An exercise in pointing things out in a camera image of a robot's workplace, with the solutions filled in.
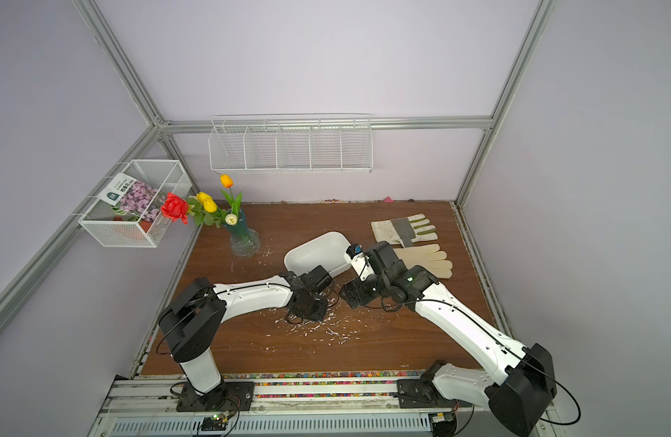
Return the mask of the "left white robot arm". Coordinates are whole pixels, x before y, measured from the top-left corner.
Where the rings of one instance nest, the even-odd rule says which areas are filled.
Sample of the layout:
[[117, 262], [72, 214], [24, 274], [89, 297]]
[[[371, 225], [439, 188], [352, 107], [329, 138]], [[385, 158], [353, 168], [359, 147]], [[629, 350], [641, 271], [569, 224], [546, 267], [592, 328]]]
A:
[[317, 266], [297, 275], [286, 271], [264, 280], [238, 284], [194, 280], [161, 312], [158, 326], [170, 355], [178, 363], [194, 393], [219, 393], [224, 378], [211, 345], [223, 322], [248, 313], [286, 308], [301, 320], [320, 322], [328, 309], [324, 291], [333, 278]]

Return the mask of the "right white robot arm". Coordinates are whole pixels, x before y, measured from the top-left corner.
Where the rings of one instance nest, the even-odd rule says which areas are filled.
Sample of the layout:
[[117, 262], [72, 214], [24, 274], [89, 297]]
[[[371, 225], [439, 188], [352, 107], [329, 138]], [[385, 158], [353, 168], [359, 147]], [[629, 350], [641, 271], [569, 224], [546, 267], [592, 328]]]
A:
[[553, 359], [544, 347], [526, 347], [497, 330], [428, 269], [407, 267], [385, 241], [368, 251], [353, 244], [344, 259], [357, 274], [340, 291], [352, 308], [391, 300], [383, 310], [410, 309], [439, 327], [481, 366], [470, 370], [437, 361], [421, 377], [398, 381], [401, 408], [449, 408], [466, 402], [490, 409], [511, 433], [531, 435], [557, 395]]

